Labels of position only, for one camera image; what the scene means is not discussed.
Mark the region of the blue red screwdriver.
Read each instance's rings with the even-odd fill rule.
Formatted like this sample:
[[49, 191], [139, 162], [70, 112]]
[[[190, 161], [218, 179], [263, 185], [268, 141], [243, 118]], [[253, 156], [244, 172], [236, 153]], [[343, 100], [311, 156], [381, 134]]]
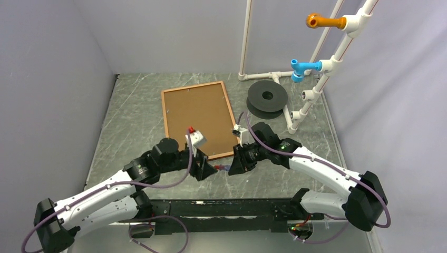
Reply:
[[220, 171], [229, 171], [231, 169], [231, 166], [220, 164], [220, 165], [215, 165], [214, 168], [217, 170], [220, 170]]

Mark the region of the orange wooden picture frame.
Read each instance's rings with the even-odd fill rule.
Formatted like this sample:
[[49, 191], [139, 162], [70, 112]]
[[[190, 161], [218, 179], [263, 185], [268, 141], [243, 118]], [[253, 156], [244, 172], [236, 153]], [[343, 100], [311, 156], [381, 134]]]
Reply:
[[236, 124], [223, 81], [183, 86], [161, 91], [166, 137], [186, 143], [186, 130], [200, 131], [207, 142], [200, 147], [210, 160], [230, 157], [239, 139], [232, 134]]

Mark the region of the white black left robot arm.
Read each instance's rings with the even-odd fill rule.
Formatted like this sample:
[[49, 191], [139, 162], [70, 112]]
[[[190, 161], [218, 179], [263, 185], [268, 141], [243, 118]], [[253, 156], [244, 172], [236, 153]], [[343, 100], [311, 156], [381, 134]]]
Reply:
[[217, 170], [200, 150], [206, 139], [200, 132], [186, 134], [184, 150], [175, 139], [163, 138], [153, 148], [126, 164], [105, 181], [64, 200], [47, 198], [38, 203], [35, 231], [42, 252], [62, 252], [76, 238], [110, 223], [136, 219], [145, 221], [154, 215], [144, 188], [160, 188], [163, 173], [186, 170], [185, 177], [197, 181]]

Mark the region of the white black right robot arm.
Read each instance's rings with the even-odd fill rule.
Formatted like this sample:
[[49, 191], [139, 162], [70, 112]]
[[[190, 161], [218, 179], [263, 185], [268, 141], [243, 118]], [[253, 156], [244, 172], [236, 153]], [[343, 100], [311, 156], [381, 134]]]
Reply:
[[232, 133], [240, 142], [233, 147], [229, 175], [247, 173], [258, 162], [268, 160], [288, 170], [302, 172], [333, 190], [333, 193], [325, 193], [299, 189], [290, 199], [290, 211], [295, 218], [321, 213], [345, 219], [362, 231], [391, 225], [388, 200], [376, 174], [370, 171], [361, 174], [329, 162], [296, 140], [280, 139], [264, 122], [248, 128], [236, 124]]

